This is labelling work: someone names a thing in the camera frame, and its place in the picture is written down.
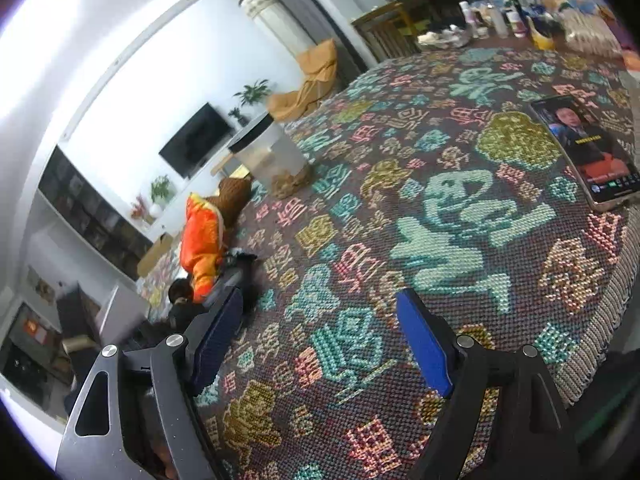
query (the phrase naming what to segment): flat screen tv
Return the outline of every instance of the flat screen tv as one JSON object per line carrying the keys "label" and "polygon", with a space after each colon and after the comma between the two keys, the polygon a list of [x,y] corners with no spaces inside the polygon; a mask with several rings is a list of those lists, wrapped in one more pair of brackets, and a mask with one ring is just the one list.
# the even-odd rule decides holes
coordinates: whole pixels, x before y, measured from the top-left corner
{"label": "flat screen tv", "polygon": [[160,150],[160,156],[183,178],[191,178],[231,138],[231,132],[207,103]]}

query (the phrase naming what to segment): potted plant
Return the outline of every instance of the potted plant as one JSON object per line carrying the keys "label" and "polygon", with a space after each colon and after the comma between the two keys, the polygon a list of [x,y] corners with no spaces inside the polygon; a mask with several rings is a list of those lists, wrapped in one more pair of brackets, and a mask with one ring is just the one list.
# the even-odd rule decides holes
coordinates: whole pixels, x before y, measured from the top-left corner
{"label": "potted plant", "polygon": [[235,107],[229,112],[229,117],[233,117],[243,128],[249,124],[249,119],[240,113],[240,108]]}
{"label": "potted plant", "polygon": [[234,97],[240,98],[240,106],[252,106],[264,100],[271,93],[269,88],[269,80],[263,79],[256,81],[254,85],[244,85],[244,90],[234,94]]}
{"label": "potted plant", "polygon": [[159,176],[151,183],[151,201],[154,204],[165,206],[172,195],[171,181],[167,175]]}

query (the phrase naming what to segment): woven fabric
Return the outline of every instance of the woven fabric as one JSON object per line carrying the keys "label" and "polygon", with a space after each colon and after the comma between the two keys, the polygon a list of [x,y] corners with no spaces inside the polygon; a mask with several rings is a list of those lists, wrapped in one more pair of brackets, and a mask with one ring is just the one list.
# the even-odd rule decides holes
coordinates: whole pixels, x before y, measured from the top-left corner
{"label": "woven fabric", "polygon": [[[534,344],[564,399],[580,396],[624,308],[639,220],[588,209],[527,103],[572,94],[632,150],[618,69],[530,50],[424,54],[296,124],[316,179],[283,201],[254,183],[237,244],[261,258],[262,295],[196,398],[233,478],[406,477],[442,400],[398,327],[404,286],[488,348]],[[488,391],[465,470],[496,402]]]}

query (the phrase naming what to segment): metal screw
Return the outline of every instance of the metal screw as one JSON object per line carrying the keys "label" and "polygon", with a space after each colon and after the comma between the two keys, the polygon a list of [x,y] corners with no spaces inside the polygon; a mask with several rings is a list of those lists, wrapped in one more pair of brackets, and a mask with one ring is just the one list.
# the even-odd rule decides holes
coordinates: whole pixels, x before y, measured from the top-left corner
{"label": "metal screw", "polygon": [[527,357],[535,357],[538,355],[538,349],[535,346],[524,345],[522,347],[522,353]]}
{"label": "metal screw", "polygon": [[168,346],[180,346],[184,338],[180,334],[171,334],[167,339],[166,343]]}
{"label": "metal screw", "polygon": [[112,355],[115,355],[117,351],[118,347],[116,345],[107,345],[102,349],[102,355],[104,357],[111,357]]}
{"label": "metal screw", "polygon": [[471,348],[475,343],[472,337],[464,334],[459,335],[458,339],[456,339],[456,342],[458,343],[458,346],[462,346],[462,348]]}

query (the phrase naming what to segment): man on phone screen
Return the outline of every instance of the man on phone screen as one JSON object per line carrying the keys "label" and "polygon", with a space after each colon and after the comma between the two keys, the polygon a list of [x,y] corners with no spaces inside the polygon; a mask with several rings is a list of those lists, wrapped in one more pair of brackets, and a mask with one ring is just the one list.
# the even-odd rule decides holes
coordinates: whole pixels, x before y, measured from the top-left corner
{"label": "man on phone screen", "polygon": [[[558,123],[549,125],[567,155],[587,182],[601,184],[630,173],[623,160],[622,148],[596,124],[583,123],[569,107],[556,110]],[[591,116],[588,121],[595,121]]]}

